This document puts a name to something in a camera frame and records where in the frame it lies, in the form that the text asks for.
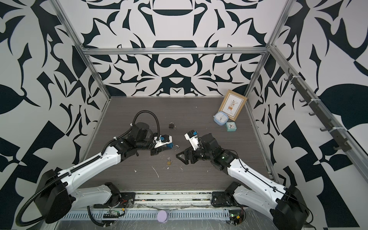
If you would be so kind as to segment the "blue padlock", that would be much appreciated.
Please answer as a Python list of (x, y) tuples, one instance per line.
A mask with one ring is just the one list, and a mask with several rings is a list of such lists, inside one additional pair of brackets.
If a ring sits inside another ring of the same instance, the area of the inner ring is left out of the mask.
[(178, 145), (174, 145), (173, 143), (166, 144), (166, 147), (168, 147), (170, 149), (174, 149), (174, 150), (179, 150), (180, 149), (180, 147)]

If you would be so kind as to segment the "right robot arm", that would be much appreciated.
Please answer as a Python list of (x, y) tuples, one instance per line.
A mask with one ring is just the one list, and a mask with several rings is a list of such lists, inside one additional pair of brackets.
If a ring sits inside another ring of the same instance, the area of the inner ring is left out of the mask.
[(223, 149), (212, 134), (198, 137), (196, 131), (185, 134), (191, 146), (181, 152), (181, 161), (188, 165), (210, 161), (219, 171), (237, 179), (240, 184), (228, 188), (230, 198), (270, 218), (279, 230), (301, 230), (311, 216), (301, 191), (285, 187), (266, 178), (247, 165), (238, 154)]

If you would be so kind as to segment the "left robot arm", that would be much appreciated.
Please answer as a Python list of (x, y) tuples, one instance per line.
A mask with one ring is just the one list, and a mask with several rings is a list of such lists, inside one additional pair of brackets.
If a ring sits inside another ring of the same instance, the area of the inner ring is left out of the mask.
[(137, 122), (139, 111), (130, 128), (107, 142), (95, 156), (59, 172), (49, 170), (42, 175), (34, 195), (20, 208), (15, 222), (19, 227), (30, 226), (40, 221), (54, 223), (73, 209), (95, 204), (115, 206), (119, 203), (120, 191), (113, 183), (81, 189), (80, 186), (102, 171), (117, 165), (139, 150), (148, 150), (152, 156), (173, 147), (173, 138), (153, 133), (148, 124)]

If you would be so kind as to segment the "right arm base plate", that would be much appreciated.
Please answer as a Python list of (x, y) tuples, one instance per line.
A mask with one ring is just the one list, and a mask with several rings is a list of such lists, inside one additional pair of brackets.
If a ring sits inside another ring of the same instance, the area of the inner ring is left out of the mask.
[(232, 207), (232, 197), (227, 192), (212, 192), (211, 205), (213, 207)]

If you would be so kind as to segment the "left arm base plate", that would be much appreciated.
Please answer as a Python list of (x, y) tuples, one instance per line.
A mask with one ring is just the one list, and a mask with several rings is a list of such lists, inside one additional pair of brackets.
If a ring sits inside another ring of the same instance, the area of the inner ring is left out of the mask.
[(108, 201), (104, 204), (95, 204), (95, 209), (107, 209), (107, 208), (128, 208), (135, 203), (135, 192), (122, 192), (118, 194), (112, 194)]

